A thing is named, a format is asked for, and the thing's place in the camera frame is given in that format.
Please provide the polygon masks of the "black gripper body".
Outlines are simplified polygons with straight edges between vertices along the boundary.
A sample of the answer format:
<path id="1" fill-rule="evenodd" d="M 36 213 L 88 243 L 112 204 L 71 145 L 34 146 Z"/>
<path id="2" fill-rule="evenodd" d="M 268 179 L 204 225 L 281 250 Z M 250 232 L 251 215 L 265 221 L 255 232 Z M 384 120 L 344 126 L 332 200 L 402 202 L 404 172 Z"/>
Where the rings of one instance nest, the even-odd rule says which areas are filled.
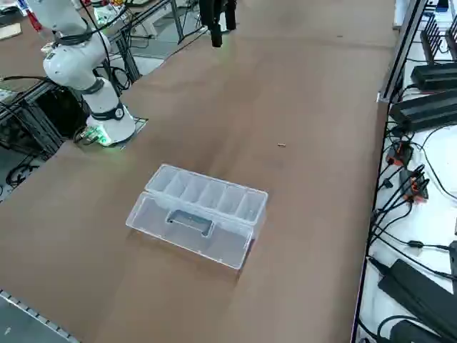
<path id="1" fill-rule="evenodd" d="M 235 9 L 237 0 L 199 0 L 200 10 Z"/>

